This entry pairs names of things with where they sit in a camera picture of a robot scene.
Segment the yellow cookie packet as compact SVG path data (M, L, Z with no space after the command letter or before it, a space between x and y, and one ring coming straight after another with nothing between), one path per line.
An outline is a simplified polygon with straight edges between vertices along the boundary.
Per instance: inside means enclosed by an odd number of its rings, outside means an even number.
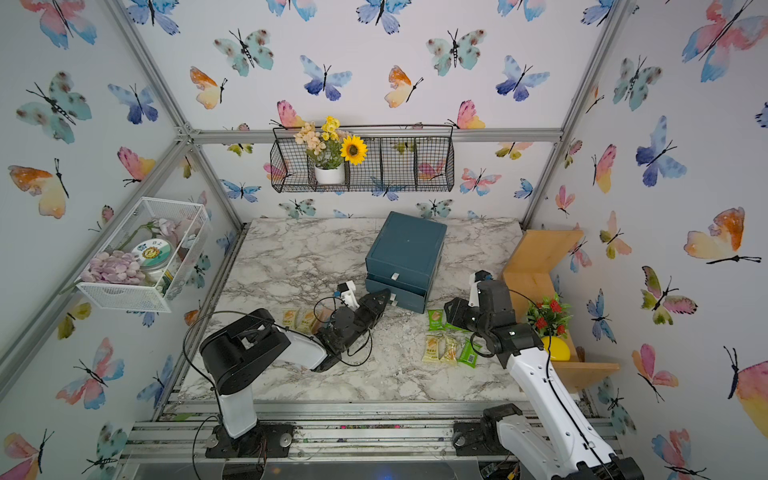
M298 309L285 309L282 314L281 325L287 329L294 329L298 317Z
M305 310L297 319L296 329L306 335L315 335L323 323L313 310Z
M441 335L427 335L425 337L425 348L422 361L426 363L435 363L440 361Z
M442 339L442 354L440 361L449 365L456 365L460 354L460 342L451 337L444 336Z

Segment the dark teal drawer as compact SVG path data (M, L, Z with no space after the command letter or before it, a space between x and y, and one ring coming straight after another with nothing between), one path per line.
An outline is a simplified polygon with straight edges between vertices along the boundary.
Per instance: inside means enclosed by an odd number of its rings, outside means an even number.
M372 277L365 280L365 285L368 292L388 289L391 293L390 301L396 303L399 308L419 314L424 313L426 310L427 292L424 289Z

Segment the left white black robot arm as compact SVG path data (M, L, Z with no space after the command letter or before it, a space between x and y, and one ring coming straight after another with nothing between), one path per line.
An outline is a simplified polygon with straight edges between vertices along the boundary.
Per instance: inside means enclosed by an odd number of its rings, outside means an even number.
M257 426L251 385L268 367L285 362L313 372L329 370L352 354L360 337L372 335L391 295L385 288L344 300L314 336L280 327L268 310L257 309L206 337L199 352L228 437L237 440Z

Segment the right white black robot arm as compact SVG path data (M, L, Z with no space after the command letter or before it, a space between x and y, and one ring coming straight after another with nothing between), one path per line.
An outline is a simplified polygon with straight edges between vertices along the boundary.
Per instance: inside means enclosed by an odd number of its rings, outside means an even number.
M517 319L506 283L480 270L470 276L469 286L467 299L445 304L446 320L471 332L475 355L498 359L547 434L533 432L522 410L509 403L484 411L485 443L513 454L535 479L642 479L634 459L618 456L571 398L551 351L528 322Z

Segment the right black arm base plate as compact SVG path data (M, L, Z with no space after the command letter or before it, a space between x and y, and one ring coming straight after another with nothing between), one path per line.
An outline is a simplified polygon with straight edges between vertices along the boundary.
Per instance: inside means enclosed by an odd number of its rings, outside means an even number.
M522 414L522 410L516 405L508 403L485 409L477 421L455 422L452 446L456 455L463 457L510 454L499 440L497 424L507 416Z

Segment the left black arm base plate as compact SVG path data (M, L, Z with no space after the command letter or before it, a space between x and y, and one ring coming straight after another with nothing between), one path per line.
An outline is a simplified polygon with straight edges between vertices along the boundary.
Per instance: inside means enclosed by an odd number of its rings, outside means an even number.
M217 425L206 441L205 457L212 459L283 459L293 443L295 426L259 422L244 435L233 438L223 425Z

